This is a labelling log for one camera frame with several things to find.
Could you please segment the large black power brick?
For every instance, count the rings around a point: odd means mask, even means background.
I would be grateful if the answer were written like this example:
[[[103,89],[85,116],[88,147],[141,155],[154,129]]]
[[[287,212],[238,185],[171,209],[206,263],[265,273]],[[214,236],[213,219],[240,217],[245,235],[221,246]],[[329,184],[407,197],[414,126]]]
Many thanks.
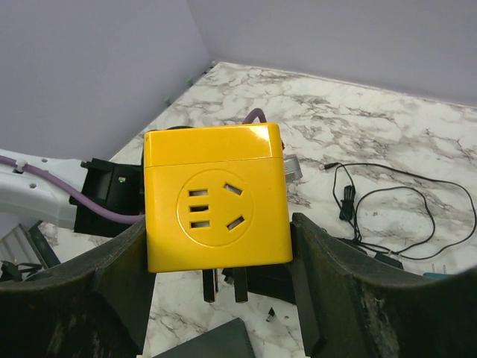
[[[378,260],[381,263],[394,267],[396,269],[400,269],[400,270],[404,269],[403,264],[398,259],[395,259],[388,254],[385,254],[382,252],[376,253],[374,256],[374,259]]]

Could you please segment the teal usb charger plug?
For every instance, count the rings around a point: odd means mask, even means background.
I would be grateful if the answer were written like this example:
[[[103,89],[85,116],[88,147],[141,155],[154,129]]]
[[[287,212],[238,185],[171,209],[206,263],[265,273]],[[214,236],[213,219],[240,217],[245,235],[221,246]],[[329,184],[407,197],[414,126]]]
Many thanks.
[[[431,278],[431,279],[440,280],[440,279],[451,277],[452,274],[448,272],[446,264],[439,266],[436,263],[432,263],[431,270],[424,272],[423,276]]]

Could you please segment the yellow plug adapter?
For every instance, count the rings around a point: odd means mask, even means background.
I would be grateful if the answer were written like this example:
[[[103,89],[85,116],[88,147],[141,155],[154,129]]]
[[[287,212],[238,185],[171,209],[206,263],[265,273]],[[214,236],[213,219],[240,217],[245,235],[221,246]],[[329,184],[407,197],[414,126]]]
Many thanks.
[[[150,272],[201,271],[212,302],[215,270],[232,269],[245,302],[247,267],[291,261],[277,124],[147,132],[144,181]]]

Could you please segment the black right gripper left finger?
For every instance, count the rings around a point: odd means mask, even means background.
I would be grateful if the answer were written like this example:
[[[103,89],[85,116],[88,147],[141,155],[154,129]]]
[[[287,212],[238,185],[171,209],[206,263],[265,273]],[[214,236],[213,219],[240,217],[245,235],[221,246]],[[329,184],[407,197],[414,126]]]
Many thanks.
[[[145,223],[22,282],[1,283],[2,357],[137,357],[155,276]]]

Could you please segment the black adapter with cord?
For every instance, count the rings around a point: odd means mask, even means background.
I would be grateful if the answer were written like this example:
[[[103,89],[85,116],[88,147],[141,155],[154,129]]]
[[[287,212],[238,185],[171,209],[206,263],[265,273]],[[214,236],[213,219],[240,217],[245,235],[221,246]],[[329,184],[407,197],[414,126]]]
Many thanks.
[[[392,255],[396,255],[396,256],[401,256],[404,252],[409,251],[412,248],[415,248],[417,246],[421,246],[421,245],[424,245],[424,244],[428,243],[434,237],[435,231],[436,231],[435,218],[432,215],[432,213],[429,209],[429,206],[428,206],[428,201],[426,200],[426,197],[422,192],[420,192],[419,190],[417,190],[413,187],[410,187],[410,186],[393,186],[393,187],[389,187],[389,188],[372,190],[372,191],[368,192],[367,194],[365,194],[361,199],[359,199],[358,202],[356,202],[356,185],[354,183],[354,180],[353,180],[351,174],[349,173],[349,171],[347,169],[348,166],[375,166],[375,167],[380,167],[380,168],[383,168],[383,169],[391,170],[392,172],[397,172],[397,170],[392,169],[391,167],[388,167],[388,166],[383,166],[382,164],[377,164],[377,163],[348,163],[348,164],[343,164],[343,163],[339,163],[339,162],[334,162],[334,163],[326,163],[326,164],[321,166],[320,169],[324,170],[324,171],[328,171],[328,170],[331,170],[331,169],[335,170],[334,171],[334,176],[333,176],[332,197],[334,198],[335,203],[337,204],[337,206],[339,208],[339,219],[341,221],[345,221],[353,229],[353,238],[351,239],[353,244],[356,244],[356,245],[361,246],[363,248],[369,249],[370,251],[372,251],[374,253],[382,252],[382,253],[385,253],[385,254],[392,254]],[[338,170],[339,169],[343,169],[345,171],[345,174],[346,174],[346,176],[347,176],[347,178],[350,182],[349,185],[344,187],[343,198],[341,200],[339,200],[337,195],[336,195],[336,184],[337,184]],[[429,217],[429,220],[430,220],[431,225],[432,225],[432,230],[431,230],[431,233],[429,234],[429,236],[426,239],[421,240],[420,242],[415,242],[414,244],[411,244],[408,247],[405,247],[405,248],[397,250],[397,251],[393,251],[393,250],[391,250],[389,248],[386,248],[385,246],[382,246],[382,245],[377,245],[377,244],[364,242],[363,241],[363,236],[361,234],[360,227],[358,225],[358,216],[357,216],[358,215],[358,209],[359,209],[359,206],[360,206],[361,202],[363,202],[364,199],[371,196],[372,194],[377,194],[377,193],[380,193],[380,192],[390,192],[390,191],[393,191],[393,190],[400,190],[400,189],[412,191],[413,193],[419,195],[421,197],[421,199],[423,200],[424,210],[426,212],[426,215]]]

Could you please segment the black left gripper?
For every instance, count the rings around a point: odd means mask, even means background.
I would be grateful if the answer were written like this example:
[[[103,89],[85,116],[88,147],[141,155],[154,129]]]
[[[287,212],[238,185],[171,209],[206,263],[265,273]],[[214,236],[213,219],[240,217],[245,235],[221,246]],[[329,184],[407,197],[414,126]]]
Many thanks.
[[[144,175],[140,165],[93,158],[81,166],[87,170],[81,190],[87,198],[114,213],[127,216],[145,213]],[[75,198],[70,198],[70,203],[77,207],[75,233],[117,236],[130,227],[99,216]]]

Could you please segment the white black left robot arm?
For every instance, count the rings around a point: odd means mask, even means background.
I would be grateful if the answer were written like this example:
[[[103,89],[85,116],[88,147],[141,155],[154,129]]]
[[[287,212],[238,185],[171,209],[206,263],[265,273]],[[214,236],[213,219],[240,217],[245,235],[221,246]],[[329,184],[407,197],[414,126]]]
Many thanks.
[[[114,237],[145,212],[141,165],[1,151],[1,211]]]

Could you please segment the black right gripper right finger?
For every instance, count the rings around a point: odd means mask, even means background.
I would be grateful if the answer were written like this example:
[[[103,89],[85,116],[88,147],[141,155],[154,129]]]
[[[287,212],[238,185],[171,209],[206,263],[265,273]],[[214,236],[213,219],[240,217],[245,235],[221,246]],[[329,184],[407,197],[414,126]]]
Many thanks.
[[[308,357],[474,357],[476,270],[433,279],[291,220],[289,266]]]

